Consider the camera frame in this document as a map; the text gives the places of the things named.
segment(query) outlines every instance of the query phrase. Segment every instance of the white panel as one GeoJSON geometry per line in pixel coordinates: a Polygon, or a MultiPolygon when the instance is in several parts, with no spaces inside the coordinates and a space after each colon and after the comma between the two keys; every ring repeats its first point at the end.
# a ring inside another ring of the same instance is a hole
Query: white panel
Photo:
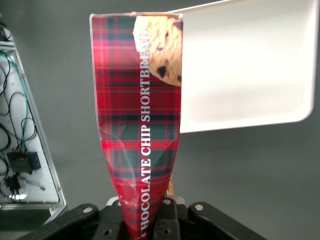
{"type": "MultiPolygon", "coordinates": [[[[9,53],[10,58],[17,63],[16,55],[14,54],[15,48],[8,48],[6,53],[9,53]]],[[[0,92],[4,89],[4,80],[5,74],[9,70],[8,63],[5,59],[0,58],[0,67],[3,71],[0,70],[0,92]]],[[[23,69],[17,64],[18,70],[20,74],[23,76],[23,69]]],[[[29,118],[26,121],[25,125],[25,133],[24,139],[27,140],[25,142],[25,146],[28,152],[37,152],[39,162],[41,168],[38,170],[34,170],[31,174],[22,172],[18,176],[18,181],[20,184],[19,194],[14,196],[15,201],[10,201],[10,199],[6,199],[4,195],[7,197],[13,197],[9,188],[6,186],[4,178],[5,175],[0,176],[0,204],[9,204],[9,203],[49,203],[49,204],[57,204],[60,201],[59,194],[57,192],[57,186],[55,185],[52,173],[55,173],[55,169],[49,169],[48,159],[44,153],[44,143],[41,142],[40,139],[40,131],[41,127],[39,126],[39,120],[35,118],[34,112],[35,107],[32,106],[33,101],[31,98],[31,93],[28,91],[27,82],[25,82],[25,78],[19,79],[16,69],[14,65],[11,64],[10,72],[7,77],[7,85],[4,93],[0,95],[0,123],[5,127],[6,130],[12,134],[10,147],[2,151],[1,157],[8,158],[6,156],[7,153],[11,151],[15,151],[18,144],[20,143],[19,139],[22,137],[22,125],[23,120],[29,118]],[[26,114],[26,100],[24,97],[24,91],[28,97],[29,106],[26,114]]],[[[8,142],[7,135],[3,129],[0,128],[0,148],[3,149],[8,142]]],[[[0,172],[4,173],[6,170],[6,166],[3,161],[0,161],[0,172]]],[[[8,177],[14,175],[15,172],[10,168],[8,173],[8,177]]]]}
{"type": "Polygon", "coordinates": [[[184,19],[182,133],[311,113],[319,0],[227,0],[173,12],[184,19]]]}

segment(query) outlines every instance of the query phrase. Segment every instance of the cookie image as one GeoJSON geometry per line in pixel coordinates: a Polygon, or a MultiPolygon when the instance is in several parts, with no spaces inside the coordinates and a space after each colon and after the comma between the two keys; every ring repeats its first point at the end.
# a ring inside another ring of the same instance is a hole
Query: cookie image
{"type": "Polygon", "coordinates": [[[159,80],[181,87],[183,22],[174,16],[137,16],[133,36],[140,52],[139,34],[149,34],[149,71],[159,80]]]}

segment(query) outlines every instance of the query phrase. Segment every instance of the wire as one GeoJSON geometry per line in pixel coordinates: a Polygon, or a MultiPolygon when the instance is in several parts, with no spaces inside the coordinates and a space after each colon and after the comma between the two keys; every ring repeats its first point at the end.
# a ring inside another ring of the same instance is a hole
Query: wire
{"type": "Polygon", "coordinates": [[[5,180],[7,178],[10,168],[9,168],[9,164],[7,163],[7,161],[2,156],[0,156],[0,160],[3,161],[3,163],[5,165],[5,172],[0,173],[0,176],[4,176],[4,178],[0,181],[0,182],[2,182],[3,180],[5,180]]]}
{"type": "Polygon", "coordinates": [[[10,134],[9,134],[8,130],[1,123],[0,123],[0,128],[5,132],[6,137],[8,138],[6,146],[4,148],[0,149],[0,152],[2,152],[2,151],[6,150],[6,149],[8,149],[10,147],[10,145],[11,145],[11,137],[10,137],[10,134]]]}
{"type": "MultiPolygon", "coordinates": [[[[13,66],[13,68],[15,69],[19,80],[20,80],[20,84],[22,87],[22,91],[23,91],[23,96],[24,96],[24,100],[25,100],[25,118],[28,117],[28,112],[29,112],[29,104],[28,104],[28,98],[27,98],[27,91],[24,85],[24,81],[22,79],[22,76],[19,72],[18,66],[16,65],[16,63],[11,59],[10,55],[5,52],[5,51],[0,51],[1,54],[3,54],[4,56],[0,55],[0,58],[7,61],[9,64],[11,64],[13,66]]],[[[23,147],[23,149],[26,149],[26,145],[24,144],[24,138],[25,138],[25,130],[26,130],[26,126],[27,126],[27,121],[24,122],[23,124],[23,128],[22,128],[22,134],[21,134],[21,142],[23,142],[23,144],[21,145],[21,148],[23,147]]]]}
{"type": "Polygon", "coordinates": [[[35,187],[39,187],[41,190],[45,191],[46,190],[46,187],[41,185],[40,183],[38,182],[35,182],[35,181],[31,181],[27,178],[25,178],[24,176],[21,176],[20,174],[18,174],[18,177],[21,178],[22,180],[24,180],[26,183],[32,185],[32,186],[35,186],[35,187]]]}

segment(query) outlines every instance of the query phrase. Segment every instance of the chocolate chip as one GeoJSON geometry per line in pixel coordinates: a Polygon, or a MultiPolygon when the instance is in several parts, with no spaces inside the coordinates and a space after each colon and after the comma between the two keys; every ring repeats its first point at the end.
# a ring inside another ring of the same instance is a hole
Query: chocolate chip
{"type": "Polygon", "coordinates": [[[156,72],[162,77],[164,78],[164,76],[166,75],[166,71],[167,68],[165,66],[159,67],[156,72]]]}
{"type": "Polygon", "coordinates": [[[184,23],[182,21],[176,21],[173,25],[176,26],[176,28],[181,30],[181,31],[184,28],[184,23]]]}

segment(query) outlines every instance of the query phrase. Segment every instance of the black cable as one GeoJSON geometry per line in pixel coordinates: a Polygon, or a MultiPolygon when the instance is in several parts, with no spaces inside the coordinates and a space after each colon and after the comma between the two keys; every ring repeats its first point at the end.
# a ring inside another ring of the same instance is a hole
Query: black cable
{"type": "Polygon", "coordinates": [[[5,180],[7,178],[10,167],[9,167],[9,164],[7,163],[7,161],[3,157],[0,156],[0,160],[3,161],[3,163],[5,165],[5,172],[3,172],[3,173],[0,172],[0,176],[4,176],[4,178],[0,181],[0,182],[2,182],[3,180],[5,180]]]}
{"type": "Polygon", "coordinates": [[[9,134],[8,130],[1,123],[0,123],[0,128],[5,132],[5,134],[6,134],[7,138],[8,138],[6,146],[4,148],[0,149],[0,152],[2,152],[2,151],[6,150],[6,149],[8,149],[10,147],[10,145],[11,145],[11,137],[10,137],[10,134],[9,134]]]}
{"type": "Polygon", "coordinates": [[[0,96],[5,93],[5,90],[7,88],[8,76],[9,76],[10,71],[11,71],[11,64],[9,62],[9,59],[8,59],[8,57],[6,55],[4,55],[4,57],[7,59],[6,62],[8,63],[8,72],[6,73],[5,70],[1,67],[1,70],[2,70],[2,72],[4,74],[4,81],[3,81],[3,90],[0,92],[0,96]]]}

